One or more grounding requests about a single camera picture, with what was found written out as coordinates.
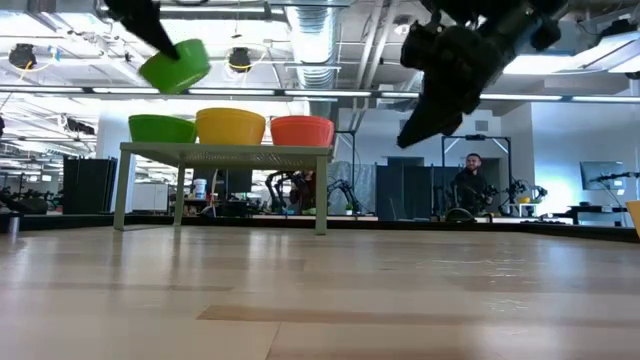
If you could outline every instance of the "person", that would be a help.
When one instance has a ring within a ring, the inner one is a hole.
[[[480,172],[481,167],[480,155],[471,153],[466,157],[465,168],[453,180],[457,191],[458,207],[473,215],[481,213],[485,206],[493,201],[491,197],[483,195],[487,188],[487,181]]]

